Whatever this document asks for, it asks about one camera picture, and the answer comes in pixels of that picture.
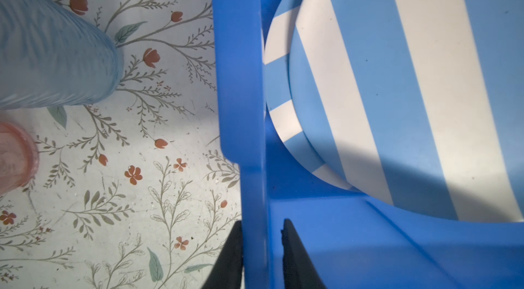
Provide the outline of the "blue white striped plate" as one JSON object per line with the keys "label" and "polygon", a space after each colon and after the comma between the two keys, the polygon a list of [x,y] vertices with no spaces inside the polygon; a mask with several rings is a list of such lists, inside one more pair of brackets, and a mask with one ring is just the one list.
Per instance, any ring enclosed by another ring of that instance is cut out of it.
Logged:
{"label": "blue white striped plate", "polygon": [[335,187],[357,192],[318,155],[308,141],[296,114],[289,85],[289,54],[302,0],[281,0],[270,24],[264,54],[266,106],[286,150],[308,172]]}

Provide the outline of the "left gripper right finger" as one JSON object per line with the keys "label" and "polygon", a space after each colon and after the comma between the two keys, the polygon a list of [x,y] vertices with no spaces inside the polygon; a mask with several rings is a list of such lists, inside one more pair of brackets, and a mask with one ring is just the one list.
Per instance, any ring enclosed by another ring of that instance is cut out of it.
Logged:
{"label": "left gripper right finger", "polygon": [[312,263],[293,223],[290,219],[284,220],[282,246],[284,255],[282,271],[285,288],[322,288],[327,289]]}

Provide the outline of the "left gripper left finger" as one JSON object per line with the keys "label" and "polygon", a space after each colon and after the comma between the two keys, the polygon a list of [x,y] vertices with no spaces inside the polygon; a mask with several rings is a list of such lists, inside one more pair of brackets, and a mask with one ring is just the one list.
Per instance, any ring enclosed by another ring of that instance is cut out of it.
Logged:
{"label": "left gripper left finger", "polygon": [[242,222],[234,223],[221,253],[202,289],[240,289],[242,285],[243,234]]}

